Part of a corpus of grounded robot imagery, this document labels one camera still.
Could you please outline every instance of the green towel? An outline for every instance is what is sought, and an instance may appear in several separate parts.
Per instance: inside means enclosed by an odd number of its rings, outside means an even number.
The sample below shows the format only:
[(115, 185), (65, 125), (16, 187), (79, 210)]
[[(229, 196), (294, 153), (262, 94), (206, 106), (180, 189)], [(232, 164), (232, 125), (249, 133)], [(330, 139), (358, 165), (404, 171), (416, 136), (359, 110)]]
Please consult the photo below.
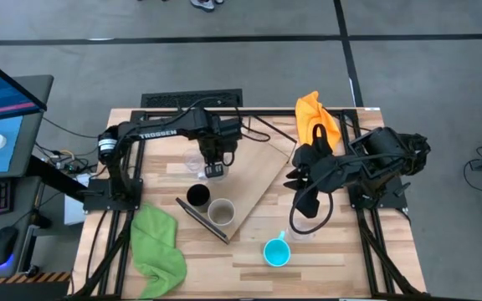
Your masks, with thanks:
[(182, 251), (176, 249), (177, 221), (162, 210), (144, 205), (131, 223), (133, 263), (150, 278), (141, 298), (157, 298), (187, 275)]

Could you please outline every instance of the blue cup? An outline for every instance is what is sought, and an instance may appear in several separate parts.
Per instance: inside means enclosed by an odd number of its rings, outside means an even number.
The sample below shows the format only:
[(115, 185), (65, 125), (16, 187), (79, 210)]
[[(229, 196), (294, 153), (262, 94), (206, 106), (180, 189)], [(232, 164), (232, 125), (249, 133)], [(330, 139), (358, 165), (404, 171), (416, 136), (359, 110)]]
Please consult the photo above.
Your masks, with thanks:
[(291, 250), (284, 240), (285, 232), (280, 232), (278, 238), (269, 240), (264, 247), (264, 258), (271, 267), (282, 267), (291, 258)]

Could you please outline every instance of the wooden table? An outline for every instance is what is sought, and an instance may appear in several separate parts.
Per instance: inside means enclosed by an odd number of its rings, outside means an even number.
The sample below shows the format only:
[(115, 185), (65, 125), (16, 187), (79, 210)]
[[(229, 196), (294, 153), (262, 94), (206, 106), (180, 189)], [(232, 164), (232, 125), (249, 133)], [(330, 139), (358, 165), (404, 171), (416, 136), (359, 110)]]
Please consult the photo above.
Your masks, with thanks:
[[(383, 126), (380, 110), (357, 109), (357, 112), (361, 127)], [(130, 115), (131, 109), (112, 110), (109, 125), (127, 121)], [(294, 116), (259, 117), (296, 138)], [(251, 122), (251, 127), (270, 133), (274, 145), (291, 152), (290, 143), (285, 143), (282, 135), (259, 122)], [(177, 247), (182, 250), (187, 262), (185, 282), (174, 288), (165, 298), (370, 296), (356, 213), (349, 204), (347, 190), (341, 189), (333, 193), (334, 214), (330, 221), (315, 233), (315, 237), (307, 242), (290, 240), (290, 262), (282, 268), (271, 268), (264, 263), (262, 250), (270, 238), (277, 237), (280, 231), (288, 227), (288, 215), (295, 192), (283, 187), (282, 184), (285, 182), (285, 175), (291, 171), (291, 165), (285, 166), (274, 179), (273, 184), (234, 235), (232, 242), (227, 245), (188, 216), (175, 202), (177, 196), (184, 197), (188, 187), (196, 182), (194, 175), (185, 168), (182, 156), (192, 147), (196, 147), (196, 141), (188, 141), (184, 137), (146, 142), (141, 176), (144, 180), (142, 201), (160, 207), (178, 220)], [(335, 154), (343, 153), (344, 147), (340, 144)], [(323, 198), (320, 200), (319, 216), (311, 221), (311, 224), (320, 222), (328, 212), (328, 202)], [(423, 275), (408, 221), (393, 209), (382, 209), (379, 213), (388, 255), (409, 282), (424, 291)], [(370, 220), (368, 211), (366, 214), (367, 220)], [(85, 282), (86, 263), (100, 216), (101, 212), (93, 212), (85, 220), (74, 265), (76, 290)], [(91, 272), (104, 257), (110, 217), (109, 212), (100, 228)], [(125, 216), (121, 215), (119, 229), (124, 220)], [(373, 258), (378, 287), (380, 291), (384, 291), (380, 263), (374, 253)], [(118, 257), (110, 269), (107, 293), (114, 291), (117, 267)], [(122, 298), (138, 298), (145, 285), (146, 278), (134, 269), (130, 251)]]

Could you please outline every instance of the concrete floor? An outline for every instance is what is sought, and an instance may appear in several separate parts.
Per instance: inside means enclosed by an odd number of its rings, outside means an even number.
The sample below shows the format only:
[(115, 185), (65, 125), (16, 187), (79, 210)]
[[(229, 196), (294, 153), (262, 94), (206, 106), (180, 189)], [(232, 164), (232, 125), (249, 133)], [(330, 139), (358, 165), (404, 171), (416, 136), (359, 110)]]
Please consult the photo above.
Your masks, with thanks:
[[(482, 33), (482, 1), (341, 1), (349, 34)], [(214, 13), (188, 0), (0, 0), (0, 39), (338, 33), (326, 0), (226, 0)], [(351, 47), (364, 105), (380, 106), (387, 125), (426, 135), (433, 148), (407, 192), (428, 291), (482, 299), (482, 193), (462, 177), (482, 145), (482, 40)], [(353, 104), (341, 42), (0, 46), (0, 68), (52, 74), (47, 117), (87, 135), (105, 128), (111, 108), (137, 107), (142, 93), (242, 88), (246, 106), (292, 106), (317, 89), (324, 105)], [(38, 142), (78, 153), (95, 144), (49, 124)], [(482, 186), (482, 172), (469, 177)], [(60, 220), (60, 208), (44, 210)], [(70, 270), (79, 228), (53, 235), (35, 260)]]

